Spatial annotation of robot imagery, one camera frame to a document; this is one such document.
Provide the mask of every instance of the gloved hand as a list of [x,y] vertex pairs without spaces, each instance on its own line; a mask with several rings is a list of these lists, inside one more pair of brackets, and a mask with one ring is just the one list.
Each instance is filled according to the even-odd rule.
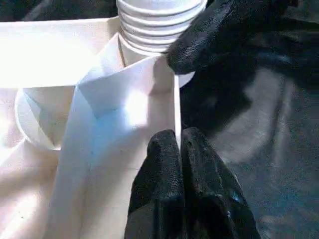
[[206,67],[242,47],[253,33],[276,23],[290,0],[215,0],[168,50],[178,74]]
[[235,176],[206,138],[157,133],[133,186],[125,238],[260,238]]

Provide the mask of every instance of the white plastic divider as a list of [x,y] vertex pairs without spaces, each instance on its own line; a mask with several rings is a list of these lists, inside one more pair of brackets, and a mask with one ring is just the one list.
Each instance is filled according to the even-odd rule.
[[0,88],[74,86],[119,29],[118,17],[0,23]]
[[[113,36],[92,60],[89,75],[84,79],[105,76],[124,68],[118,37]],[[60,150],[65,125],[75,86],[49,86],[21,89],[16,97],[16,122],[34,145],[49,150]]]
[[88,76],[75,89],[46,239],[123,238],[132,182],[150,138],[173,129],[180,141],[178,77],[164,56]]

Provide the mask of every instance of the white plastic box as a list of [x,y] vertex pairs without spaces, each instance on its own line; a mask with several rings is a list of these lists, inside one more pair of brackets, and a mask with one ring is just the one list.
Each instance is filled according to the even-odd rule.
[[[108,46],[116,44],[117,34]],[[103,67],[93,67],[75,89],[46,239],[123,238],[132,182],[150,138],[173,129],[180,139],[178,77],[165,58],[121,69],[111,61],[120,55],[108,52],[99,55]]]

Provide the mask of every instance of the black fabric surface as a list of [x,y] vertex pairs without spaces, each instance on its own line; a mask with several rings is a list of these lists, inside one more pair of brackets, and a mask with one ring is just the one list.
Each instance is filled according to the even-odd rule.
[[235,173],[262,238],[319,238],[318,33],[255,41],[181,89],[182,125]]
[[215,0],[168,50],[168,64],[185,74],[223,59],[263,25],[275,25],[289,0]]
[[152,137],[130,199],[125,238],[185,238],[182,161],[172,130]]

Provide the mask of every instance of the white cylindrical post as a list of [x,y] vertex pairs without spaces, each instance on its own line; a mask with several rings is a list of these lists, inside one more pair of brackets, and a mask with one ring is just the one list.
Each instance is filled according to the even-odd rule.
[[[205,10],[207,0],[117,0],[120,44],[126,65],[165,53]],[[194,72],[183,75],[180,86]]]

